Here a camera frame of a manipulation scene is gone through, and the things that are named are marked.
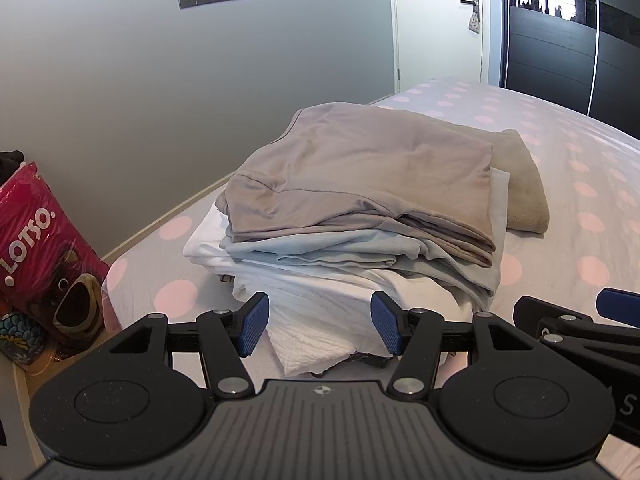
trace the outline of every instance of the brown folded shirt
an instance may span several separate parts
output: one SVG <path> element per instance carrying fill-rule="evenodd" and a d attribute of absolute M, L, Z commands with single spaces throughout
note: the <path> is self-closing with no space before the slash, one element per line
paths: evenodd
<path fill-rule="evenodd" d="M 447 123 L 429 117 L 434 128 L 471 136 L 490 142 L 494 146 L 491 165 L 497 170 L 509 173 L 509 199 L 507 229 L 545 233 L 549 227 L 549 206 L 540 172 L 531 154 L 516 130 L 488 132 Z"/>
<path fill-rule="evenodd" d="M 377 228 L 491 266 L 492 146 L 444 124 L 348 103 L 306 108 L 245 161 L 216 206 L 234 242 Z"/>

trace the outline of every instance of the blue gripper pad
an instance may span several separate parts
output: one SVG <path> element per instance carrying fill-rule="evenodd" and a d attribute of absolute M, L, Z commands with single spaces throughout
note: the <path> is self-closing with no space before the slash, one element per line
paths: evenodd
<path fill-rule="evenodd" d="M 238 355 L 240 357 L 251 355 L 268 321 L 269 297 L 265 294 L 244 318 L 242 331 L 238 336 L 237 343 Z"/>
<path fill-rule="evenodd" d="M 596 310 L 602 317 L 640 328 L 640 294 L 603 288 L 596 298 Z"/>
<path fill-rule="evenodd" d="M 396 315 L 380 299 L 378 293 L 371 297 L 371 320 L 391 355 L 402 355 L 402 336 L 398 330 Z"/>

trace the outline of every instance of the door frame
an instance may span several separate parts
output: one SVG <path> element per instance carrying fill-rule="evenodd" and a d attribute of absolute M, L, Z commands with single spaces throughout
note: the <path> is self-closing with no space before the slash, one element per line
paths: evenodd
<path fill-rule="evenodd" d="M 491 19 L 490 0 L 480 0 L 480 20 L 481 20 L 481 54 L 480 54 L 480 82 L 487 83 L 489 77 L 489 50 L 491 48 Z M 394 92 L 398 93 L 400 81 L 398 73 L 400 70 L 400 57 L 398 45 L 398 7 L 396 0 L 391 0 L 391 28 L 394 42 Z"/>

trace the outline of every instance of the red lotso bag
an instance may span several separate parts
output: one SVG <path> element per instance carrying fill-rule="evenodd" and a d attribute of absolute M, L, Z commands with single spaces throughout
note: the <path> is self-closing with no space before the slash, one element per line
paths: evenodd
<path fill-rule="evenodd" d="M 69 356 L 103 326 L 109 266 L 62 211 L 34 162 L 0 188 L 0 294 L 39 322 Z"/>

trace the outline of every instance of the stack of folded clothes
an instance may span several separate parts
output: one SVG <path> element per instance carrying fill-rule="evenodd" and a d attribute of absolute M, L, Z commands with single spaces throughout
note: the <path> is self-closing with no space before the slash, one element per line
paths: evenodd
<path fill-rule="evenodd" d="M 271 298 L 285 373 L 388 355 L 372 291 L 449 320 L 486 310 L 507 227 L 544 232 L 538 170 L 514 130 L 347 103 L 300 110 L 229 180 L 184 254 Z"/>

